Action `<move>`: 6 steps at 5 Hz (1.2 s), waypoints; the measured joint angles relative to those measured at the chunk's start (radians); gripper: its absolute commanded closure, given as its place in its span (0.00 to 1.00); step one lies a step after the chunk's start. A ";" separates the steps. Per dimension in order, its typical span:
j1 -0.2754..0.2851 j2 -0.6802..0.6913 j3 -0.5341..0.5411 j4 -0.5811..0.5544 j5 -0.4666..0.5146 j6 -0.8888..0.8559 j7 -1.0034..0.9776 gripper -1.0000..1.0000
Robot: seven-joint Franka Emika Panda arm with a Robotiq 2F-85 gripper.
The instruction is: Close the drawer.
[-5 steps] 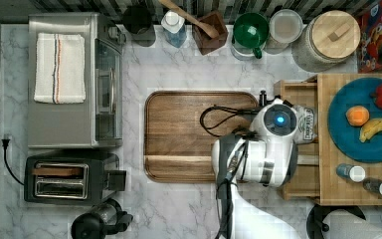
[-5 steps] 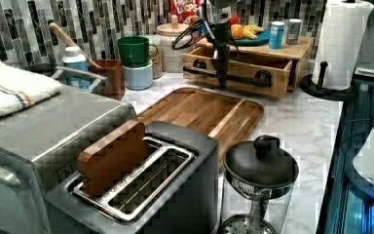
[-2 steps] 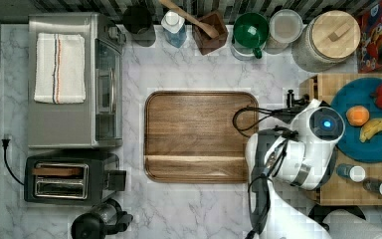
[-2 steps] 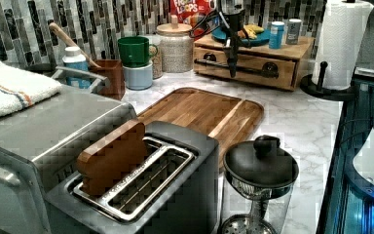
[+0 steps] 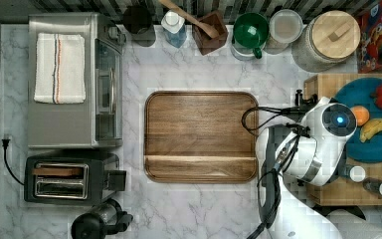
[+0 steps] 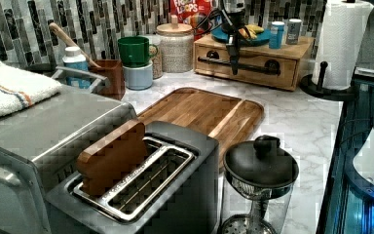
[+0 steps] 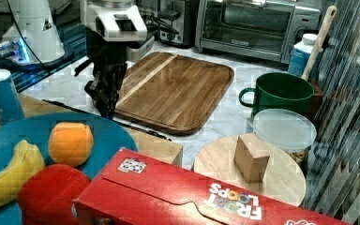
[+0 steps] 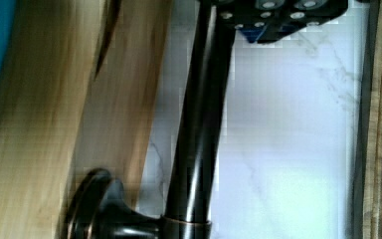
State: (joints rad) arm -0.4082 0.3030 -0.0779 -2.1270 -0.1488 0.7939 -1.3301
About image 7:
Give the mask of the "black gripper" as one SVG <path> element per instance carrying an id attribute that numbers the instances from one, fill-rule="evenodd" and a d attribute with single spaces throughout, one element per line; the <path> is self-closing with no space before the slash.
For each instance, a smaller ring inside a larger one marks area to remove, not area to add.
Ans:
<path id="1" fill-rule="evenodd" d="M 104 118 L 113 119 L 118 91 L 126 74 L 126 46 L 123 42 L 106 41 L 100 34 L 86 30 L 86 53 L 88 59 L 75 68 L 75 77 L 90 64 L 94 64 L 94 80 L 85 92 L 95 101 L 95 107 Z"/>

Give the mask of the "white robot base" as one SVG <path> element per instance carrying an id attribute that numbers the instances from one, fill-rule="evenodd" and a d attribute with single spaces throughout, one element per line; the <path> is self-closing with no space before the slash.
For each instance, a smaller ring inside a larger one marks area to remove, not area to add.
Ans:
<path id="1" fill-rule="evenodd" d="M 59 37 L 49 0 L 7 0 L 12 26 L 0 41 L 0 56 L 26 68 L 51 68 L 73 49 Z"/>

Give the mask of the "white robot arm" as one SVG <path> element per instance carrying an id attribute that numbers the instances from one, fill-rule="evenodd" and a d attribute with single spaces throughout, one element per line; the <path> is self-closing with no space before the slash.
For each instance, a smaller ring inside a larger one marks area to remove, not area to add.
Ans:
<path id="1" fill-rule="evenodd" d="M 142 56 L 143 47 L 153 41 L 135 0 L 80 0 L 80 18 L 85 26 L 87 60 L 75 68 L 79 74 L 93 67 L 94 79 L 84 91 L 95 102 L 100 115 L 113 118 L 128 62 Z"/>

